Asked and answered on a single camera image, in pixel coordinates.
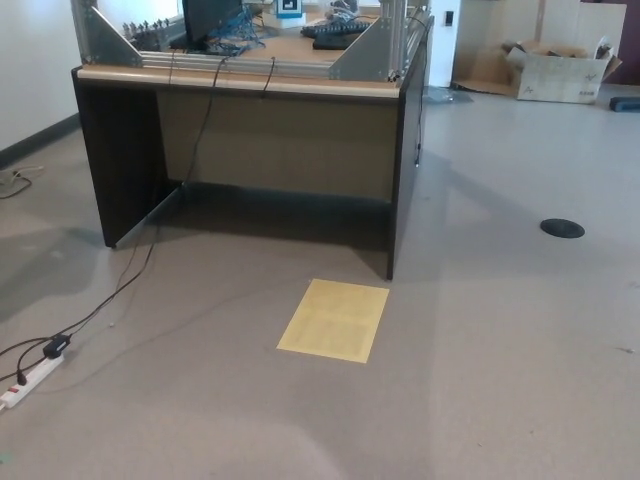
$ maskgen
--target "computer monitor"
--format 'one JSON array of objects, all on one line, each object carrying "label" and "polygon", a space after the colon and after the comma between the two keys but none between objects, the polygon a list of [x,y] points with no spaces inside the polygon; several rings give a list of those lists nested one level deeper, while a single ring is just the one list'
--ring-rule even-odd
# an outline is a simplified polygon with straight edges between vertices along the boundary
[{"label": "computer monitor", "polygon": [[207,50],[207,37],[242,11],[242,0],[182,0],[187,45]]}]

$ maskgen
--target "power strip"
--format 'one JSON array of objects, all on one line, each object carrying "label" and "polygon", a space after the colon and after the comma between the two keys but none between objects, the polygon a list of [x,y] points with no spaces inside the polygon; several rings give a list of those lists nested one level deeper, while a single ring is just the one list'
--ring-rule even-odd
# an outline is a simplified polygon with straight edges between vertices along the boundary
[{"label": "power strip", "polygon": [[53,371],[58,368],[64,361],[64,355],[60,355],[58,358],[45,359],[40,365],[31,370],[27,374],[26,385],[14,385],[9,388],[4,395],[0,397],[0,411],[5,408],[13,408],[20,403],[24,397],[29,395],[31,391],[40,385],[45,378],[47,378]]}]

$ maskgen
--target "yellow paper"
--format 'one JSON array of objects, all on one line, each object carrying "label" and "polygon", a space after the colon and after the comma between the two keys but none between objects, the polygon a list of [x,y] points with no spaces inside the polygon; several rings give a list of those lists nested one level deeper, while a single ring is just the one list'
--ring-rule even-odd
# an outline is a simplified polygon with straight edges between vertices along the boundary
[{"label": "yellow paper", "polygon": [[278,349],[367,363],[389,290],[313,280]]}]

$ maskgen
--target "wall baseboard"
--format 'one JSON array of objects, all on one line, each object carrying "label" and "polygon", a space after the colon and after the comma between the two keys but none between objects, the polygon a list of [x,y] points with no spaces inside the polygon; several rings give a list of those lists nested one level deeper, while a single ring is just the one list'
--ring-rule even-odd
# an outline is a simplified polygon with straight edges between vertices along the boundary
[{"label": "wall baseboard", "polygon": [[66,137],[80,128],[80,116],[76,113],[48,128],[25,138],[10,147],[0,151],[0,170],[3,170],[18,160],[28,157],[43,149],[47,145]]}]

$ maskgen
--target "cable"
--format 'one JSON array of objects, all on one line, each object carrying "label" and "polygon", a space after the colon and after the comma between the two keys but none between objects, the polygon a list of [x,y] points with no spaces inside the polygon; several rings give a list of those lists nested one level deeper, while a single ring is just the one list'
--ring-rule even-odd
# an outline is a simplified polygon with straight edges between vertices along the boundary
[{"label": "cable", "polygon": [[207,111],[204,116],[204,121],[202,122],[202,126],[200,127],[200,131],[198,132],[198,136],[196,137],[196,142],[193,144],[193,153],[191,155],[191,163],[189,164],[189,170],[187,170],[187,176],[185,177],[184,182],[182,184],[186,184],[191,179],[191,174],[193,173],[193,169],[197,163],[198,159],[198,150],[200,148],[200,142],[202,141],[202,136],[204,135],[204,131],[209,124],[209,117],[211,116],[211,107],[213,106],[213,97],[215,94],[216,85],[218,83],[218,75],[220,74],[220,69],[222,65],[224,65],[227,60],[231,58],[231,56],[224,57],[218,63],[218,68],[216,69],[216,75],[213,77],[213,84],[211,85],[211,93],[209,95],[209,104],[207,105]]},{"label": "cable", "polygon": [[[171,70],[170,70],[170,77],[169,77],[169,83],[171,84],[171,76],[172,76],[172,72],[173,72],[173,59],[175,58],[175,52],[174,55],[172,56],[172,62],[171,62]],[[215,77],[213,79],[213,84],[211,86],[211,94],[209,96],[209,104],[207,106],[207,112],[204,118],[204,121],[202,123],[202,127],[200,128],[200,131],[198,133],[198,137],[196,139],[196,143],[194,144],[194,150],[193,150],[193,158],[191,159],[191,165],[189,167],[189,171],[187,173],[187,177],[185,178],[185,181],[183,182],[183,185],[189,181],[191,173],[195,167],[196,161],[197,161],[197,157],[198,157],[198,149],[200,146],[200,142],[202,140],[202,136],[204,134],[204,131],[206,129],[206,126],[208,124],[209,121],[209,117],[211,114],[211,109],[213,106],[213,97],[214,97],[214,93],[215,93],[215,87],[218,81],[218,76],[220,74],[220,70],[222,68],[222,65],[226,63],[227,59],[229,57],[224,57],[223,59],[220,60],[220,63],[218,64],[218,68],[216,70],[216,74]],[[156,195],[158,193],[158,189],[157,189],[157,184],[159,182],[156,182],[156,189],[152,195],[152,199],[151,202],[153,204],[153,202],[155,201]],[[153,253],[153,251],[155,250],[155,247],[157,245],[157,241],[158,241],[158,237],[159,237],[159,233],[160,233],[160,226],[158,225],[157,230],[156,230],[156,238],[154,239],[154,242],[152,243],[151,247],[149,247],[149,250],[147,252],[147,256],[145,258],[144,264],[142,265],[142,267],[140,268],[140,270],[138,271],[138,273],[136,273],[133,277],[131,277],[126,283],[124,283],[122,286],[119,286],[116,288],[116,290],[109,296],[107,297],[105,300],[103,300],[89,315],[87,315],[86,317],[84,317],[82,320],[64,328],[63,330],[60,330],[59,332],[55,333],[54,335],[51,335],[50,337],[40,337],[38,339],[31,339],[31,340],[25,340],[24,342],[21,342],[19,344],[13,345],[11,347],[9,347],[5,352],[0,353],[0,356],[4,355],[6,352],[11,351],[15,348],[18,348],[19,346],[22,345],[26,345],[28,343],[34,343],[36,342],[34,345],[32,345],[31,347],[27,348],[22,355],[20,356],[20,358],[18,359],[18,363],[16,365],[16,371],[12,374],[9,375],[5,375],[3,377],[0,377],[0,382],[7,380],[13,376],[16,376],[18,378],[18,383],[20,384],[26,384],[26,376],[24,375],[24,372],[37,366],[40,362],[42,362],[44,360],[44,358],[38,360],[36,363],[29,365],[28,367],[22,367],[22,360],[25,358],[25,356],[31,352],[32,350],[34,350],[35,348],[37,348],[38,346],[42,345],[43,343],[47,342],[47,341],[51,341],[53,340],[55,337],[59,336],[59,335],[64,335],[67,332],[74,330],[73,332],[69,333],[70,337],[73,337],[74,335],[76,335],[78,332],[80,332],[93,318],[95,318],[98,313],[100,313],[100,311],[102,311],[103,308],[105,308],[107,305],[109,305],[114,298],[116,298],[118,296],[118,294],[120,292],[122,292],[123,290],[125,290],[127,287],[129,287],[132,283],[134,283],[145,271],[145,269],[147,268],[147,265],[149,264],[149,261],[151,259],[151,255]],[[122,281],[122,278],[124,278],[124,274],[127,272],[127,270],[129,269],[129,267],[131,266],[131,263],[133,261],[133,257],[135,256],[136,253],[136,248],[134,248],[134,252],[132,253],[132,256],[129,260],[129,263],[127,264],[127,267],[125,268],[124,272],[120,275],[120,278],[118,280],[118,284]]]},{"label": "cable", "polygon": [[269,82],[271,82],[271,77],[273,77],[273,69],[276,66],[276,57],[271,57],[271,70],[269,71],[269,76],[267,77],[267,83],[264,84],[264,90],[262,90],[262,98],[267,96],[267,87],[269,87]]},{"label": "cable", "polygon": [[422,20],[418,20],[416,17],[411,17],[409,19],[409,23],[411,22],[418,22],[420,25],[422,25],[424,27],[425,30],[429,30],[429,27],[427,27],[427,24],[424,23]]},{"label": "cable", "polygon": [[[174,67],[174,61],[175,61],[175,51],[173,52],[172,55],[172,60],[171,60],[171,68],[169,71],[169,85],[172,84],[172,74],[173,74],[173,67]],[[24,169],[20,169],[19,171],[16,172],[16,174],[19,175],[19,173],[25,169],[31,169],[31,168],[40,168],[40,167],[25,167]],[[156,188],[154,189],[154,192],[152,194],[151,197],[151,206],[153,206],[153,203],[155,202],[156,198],[157,198],[157,194],[158,194],[158,185],[159,182],[156,182]],[[131,279],[129,279],[124,285],[120,286],[120,284],[122,283],[122,280],[124,279],[126,273],[129,271],[129,268],[131,268],[131,265],[133,263],[133,259],[136,256],[138,247],[140,245],[140,241],[142,239],[144,231],[141,231],[140,234],[138,235],[138,238],[136,239],[136,244],[134,246],[133,252],[131,254],[131,256],[129,257],[129,261],[127,262],[127,266],[125,267],[125,269],[122,271],[122,273],[120,274],[120,277],[118,278],[118,282],[116,284],[116,289],[115,291],[109,296],[107,297],[102,303],[100,303],[89,315],[87,315],[86,317],[84,317],[82,320],[74,323],[73,325],[70,325],[68,327],[66,327],[64,330],[61,330],[57,333],[55,333],[54,335],[51,335],[50,337],[39,337],[39,338],[34,338],[34,339],[30,339],[30,340],[25,340],[22,342],[19,342],[15,345],[12,345],[11,347],[8,347],[7,349],[3,350],[2,352],[0,352],[0,357],[2,357],[3,355],[7,354],[8,352],[21,347],[23,345],[27,345],[29,343],[35,343],[35,345],[32,345],[31,347],[29,347],[27,350],[25,350],[22,355],[20,356],[20,358],[18,359],[18,363],[16,366],[16,371],[12,374],[9,375],[5,375],[3,377],[0,377],[0,382],[7,380],[13,376],[18,377],[18,381],[19,383],[21,383],[21,381],[26,381],[25,377],[24,377],[24,372],[33,368],[34,366],[38,365],[40,362],[42,362],[44,360],[44,358],[40,359],[38,362],[34,363],[33,365],[29,365],[28,367],[22,367],[22,360],[24,359],[24,357],[31,352],[33,349],[37,348],[38,346],[42,345],[45,342],[51,341],[53,340],[53,338],[55,338],[58,335],[63,335],[65,333],[67,333],[70,330],[73,330],[74,328],[77,328],[77,330],[75,330],[74,332],[72,332],[71,334],[69,334],[70,337],[73,337],[74,335],[76,335],[78,332],[80,332],[84,327],[86,327],[89,322],[91,320],[93,320],[107,305],[109,305],[117,296],[120,292],[122,292],[123,290],[125,290],[128,286],[130,286],[133,282],[135,282],[145,271],[145,269],[147,268],[147,265],[149,264],[149,261],[151,259],[151,255],[157,245],[158,242],[158,238],[160,235],[160,225],[157,226],[156,229],[156,235],[154,238],[154,241],[151,245],[151,247],[149,247],[149,251],[147,252],[147,256],[145,258],[144,264],[142,265],[142,267],[140,268],[140,270],[138,271],[138,273],[136,273]]]},{"label": "cable", "polygon": [[24,180],[25,184],[22,187],[20,187],[18,190],[16,190],[15,192],[11,192],[8,195],[1,195],[0,196],[0,200],[7,200],[9,198],[16,197],[16,196],[20,195],[22,192],[24,192],[27,188],[31,188],[33,186],[33,182],[31,180],[29,180],[26,177],[23,177],[20,174],[16,174],[14,178],[20,179],[20,180]]},{"label": "cable", "polygon": [[[32,363],[31,365],[29,365],[28,367],[24,367],[22,370],[24,372],[26,372],[27,370],[31,370],[34,367],[37,367],[38,365],[40,365],[42,362],[44,362],[45,357],[42,357],[40,360],[38,360],[37,362]],[[16,376],[16,372],[10,373],[9,375],[5,375],[4,377],[0,377],[0,382],[4,382],[5,380],[9,380],[12,377]]]},{"label": "cable", "polygon": [[3,351],[1,351],[0,357],[6,355],[10,351],[15,350],[18,347],[22,347],[23,345],[28,345],[33,342],[39,342],[40,340],[48,340],[48,339],[49,337],[40,337],[40,338],[32,338],[31,340],[25,340],[24,342],[16,343],[15,345],[11,345],[10,347],[5,348]]}]

